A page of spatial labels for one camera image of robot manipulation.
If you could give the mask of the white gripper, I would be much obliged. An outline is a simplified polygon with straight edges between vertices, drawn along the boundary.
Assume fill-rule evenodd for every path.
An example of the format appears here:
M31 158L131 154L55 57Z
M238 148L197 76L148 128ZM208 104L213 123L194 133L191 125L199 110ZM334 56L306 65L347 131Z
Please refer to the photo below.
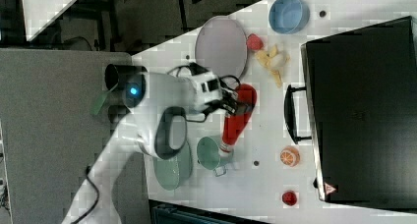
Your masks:
M199 113L213 112L219 105L229 116L240 116L253 111L253 93L250 89L222 90L219 77L212 71L191 63L189 65L195 95L194 110Z

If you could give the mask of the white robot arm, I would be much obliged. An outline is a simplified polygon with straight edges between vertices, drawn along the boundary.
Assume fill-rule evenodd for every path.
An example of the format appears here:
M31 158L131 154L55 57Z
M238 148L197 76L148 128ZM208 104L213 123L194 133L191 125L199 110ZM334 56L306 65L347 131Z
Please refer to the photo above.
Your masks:
M218 76L196 63L178 66L166 73L142 70L125 83L122 98L128 113L73 197L61 224L122 224L112 200L112 190L130 157L142 153L167 160L187 142L187 124L202 123L221 109L232 121L224 127L221 156L232 152L242 129L237 123L249 120L257 101L255 89L238 83L231 87L229 75Z

